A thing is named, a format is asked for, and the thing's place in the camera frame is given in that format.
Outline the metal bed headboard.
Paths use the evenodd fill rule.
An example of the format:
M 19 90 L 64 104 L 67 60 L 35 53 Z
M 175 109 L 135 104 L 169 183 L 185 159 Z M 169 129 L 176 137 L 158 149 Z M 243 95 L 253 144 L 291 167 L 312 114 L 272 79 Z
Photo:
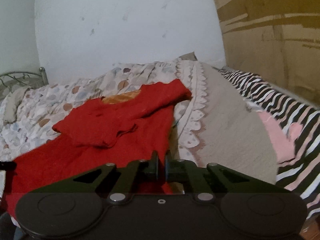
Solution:
M 48 77 L 45 68 L 40 67 L 38 71 L 11 71 L 1 74 L 1 93 L 14 91 L 14 85 L 18 87 L 29 86 L 39 88 L 48 85 Z

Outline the patterned white duvet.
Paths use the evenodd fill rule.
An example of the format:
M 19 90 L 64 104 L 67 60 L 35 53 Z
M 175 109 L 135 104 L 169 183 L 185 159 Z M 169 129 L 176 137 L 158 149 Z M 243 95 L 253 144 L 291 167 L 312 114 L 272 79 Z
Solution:
M 176 79 L 191 91 L 191 99 L 174 107 L 167 152 L 199 167 L 217 163 L 275 184 L 277 155 L 259 115 L 247 109 L 238 92 L 217 71 L 182 59 L 119 64 L 95 79 L 30 87 L 17 109 L 16 121 L 1 121 L 1 161 L 15 161 L 57 138 L 53 126 L 88 100 L 125 102 L 137 96 L 142 85 Z

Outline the black white striped bedsheet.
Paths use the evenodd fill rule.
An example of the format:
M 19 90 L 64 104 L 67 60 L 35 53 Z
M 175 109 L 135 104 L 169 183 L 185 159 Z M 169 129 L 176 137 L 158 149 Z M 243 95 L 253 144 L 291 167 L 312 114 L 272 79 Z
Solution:
M 275 89 L 258 74 L 221 70 L 239 94 L 276 122 L 280 134 L 293 146 L 280 160 L 276 185 L 300 195 L 307 219 L 319 216 L 319 109 Z

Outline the pink cloth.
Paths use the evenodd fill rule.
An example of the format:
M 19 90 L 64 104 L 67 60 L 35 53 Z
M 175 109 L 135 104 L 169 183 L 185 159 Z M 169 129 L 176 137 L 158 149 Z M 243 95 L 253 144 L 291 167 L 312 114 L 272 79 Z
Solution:
M 303 126 L 294 122 L 289 126 L 287 132 L 283 132 L 280 122 L 270 113 L 258 111 L 257 114 L 268 132 L 273 149 L 277 155 L 277 163 L 281 164 L 293 159 L 295 157 L 295 140 L 300 135 Z

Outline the beige patterned pillow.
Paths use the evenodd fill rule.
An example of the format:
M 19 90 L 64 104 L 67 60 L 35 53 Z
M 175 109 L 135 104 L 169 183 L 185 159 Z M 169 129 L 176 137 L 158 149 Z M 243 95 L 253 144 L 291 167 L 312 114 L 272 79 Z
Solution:
M 14 92 L 10 92 L 1 102 L 1 121 L 4 124 L 10 124 L 16 121 L 17 109 L 29 89 L 29 86 L 20 87 Z

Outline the red long-sleeve dress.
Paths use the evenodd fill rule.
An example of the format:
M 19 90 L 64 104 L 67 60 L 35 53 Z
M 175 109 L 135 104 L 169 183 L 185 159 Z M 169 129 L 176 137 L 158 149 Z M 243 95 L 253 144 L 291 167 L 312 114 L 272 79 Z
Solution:
M 14 215 L 26 193 L 106 163 L 125 167 L 157 152 L 165 159 L 177 103 L 191 91 L 179 80 L 142 85 L 134 98 L 115 104 L 97 98 L 74 108 L 53 126 L 59 135 L 15 159 L 1 207 Z

